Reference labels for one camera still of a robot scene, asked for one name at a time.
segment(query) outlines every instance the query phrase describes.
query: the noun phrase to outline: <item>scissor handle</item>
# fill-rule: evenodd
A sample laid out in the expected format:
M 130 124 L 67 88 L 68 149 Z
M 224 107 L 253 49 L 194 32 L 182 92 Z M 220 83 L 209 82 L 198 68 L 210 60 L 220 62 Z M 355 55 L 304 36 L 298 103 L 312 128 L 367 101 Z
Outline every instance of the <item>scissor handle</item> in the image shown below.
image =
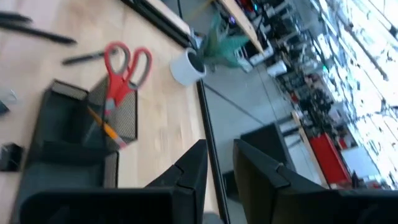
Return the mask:
M 112 63 L 111 63 L 111 55 L 112 52 L 114 52 L 117 49 L 121 49 L 124 53 L 124 62 L 121 66 L 121 68 L 118 71 L 115 71 Z M 131 53 L 129 48 L 127 47 L 126 44 L 120 42 L 120 41 L 115 41 L 110 44 L 108 44 L 105 47 L 104 51 L 104 60 L 105 60 L 105 67 L 109 73 L 110 76 L 116 75 L 116 76 L 124 76 L 125 72 L 128 72 L 128 77 L 126 79 L 130 79 L 131 77 L 131 70 L 129 69 L 129 62 L 131 59 Z
M 131 65 L 131 73 L 133 74 L 137 68 L 138 60 L 140 54 L 144 54 L 146 56 L 146 64 L 145 64 L 145 69 L 144 73 L 141 75 L 141 77 L 138 79 L 137 83 L 129 82 L 129 88 L 132 90 L 138 90 L 142 84 L 144 84 L 146 78 L 149 75 L 150 68 L 152 66 L 152 54 L 148 49 L 145 47 L 139 47 L 134 51 L 134 55 L 132 57 L 132 65 Z

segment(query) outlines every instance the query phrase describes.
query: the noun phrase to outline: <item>red counter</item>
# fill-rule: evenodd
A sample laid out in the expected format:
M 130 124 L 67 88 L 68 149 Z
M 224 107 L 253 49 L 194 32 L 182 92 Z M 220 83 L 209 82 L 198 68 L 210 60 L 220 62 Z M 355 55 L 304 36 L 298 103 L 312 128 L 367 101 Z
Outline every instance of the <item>red counter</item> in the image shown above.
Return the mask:
M 336 147 L 333 145 L 329 135 L 322 134 L 317 138 L 311 138 L 312 150 L 322 169 L 323 175 L 329 184 L 339 184 L 351 182 L 351 177 L 347 171 Z

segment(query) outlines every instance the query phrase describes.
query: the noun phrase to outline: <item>white pot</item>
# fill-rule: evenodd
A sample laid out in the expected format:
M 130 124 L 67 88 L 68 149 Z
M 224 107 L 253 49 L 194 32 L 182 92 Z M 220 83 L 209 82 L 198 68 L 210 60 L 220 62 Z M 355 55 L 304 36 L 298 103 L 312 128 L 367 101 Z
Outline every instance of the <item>white pot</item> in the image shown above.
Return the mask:
M 170 70 L 174 79 L 185 86 L 206 76 L 205 65 L 197 60 L 196 52 L 191 48 L 185 49 L 183 54 L 170 63 Z

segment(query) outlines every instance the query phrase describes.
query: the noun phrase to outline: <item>yellow pencil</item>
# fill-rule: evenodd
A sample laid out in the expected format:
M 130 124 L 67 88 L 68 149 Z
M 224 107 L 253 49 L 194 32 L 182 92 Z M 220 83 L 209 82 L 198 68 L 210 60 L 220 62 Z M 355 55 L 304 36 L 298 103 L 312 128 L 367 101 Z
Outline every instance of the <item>yellow pencil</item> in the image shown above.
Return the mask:
M 92 115 L 94 120 L 97 122 L 98 126 L 101 127 L 103 120 L 90 107 L 87 107 L 87 109 L 88 109 L 89 114 Z M 111 137 L 111 139 L 113 139 L 113 141 L 115 141 L 120 146 L 120 148 L 127 145 L 123 141 L 123 139 L 121 137 L 119 137 L 119 135 L 116 133 L 116 131 L 114 131 L 114 129 L 111 128 L 111 126 L 109 126 L 105 122 L 104 122 L 104 131 L 109 137 Z

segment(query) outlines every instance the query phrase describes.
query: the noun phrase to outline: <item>mesh desk organizer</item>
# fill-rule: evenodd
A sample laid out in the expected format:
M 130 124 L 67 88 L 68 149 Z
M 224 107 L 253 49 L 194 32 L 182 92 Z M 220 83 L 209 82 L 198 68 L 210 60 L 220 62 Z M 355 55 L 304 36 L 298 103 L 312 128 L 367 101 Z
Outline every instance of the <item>mesh desk organizer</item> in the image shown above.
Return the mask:
M 108 78 L 90 92 L 55 80 L 42 98 L 12 223 L 31 195 L 53 189 L 116 188 L 119 146 L 88 112 L 102 117 Z M 128 94 L 106 122 L 124 142 L 137 139 L 137 92 Z

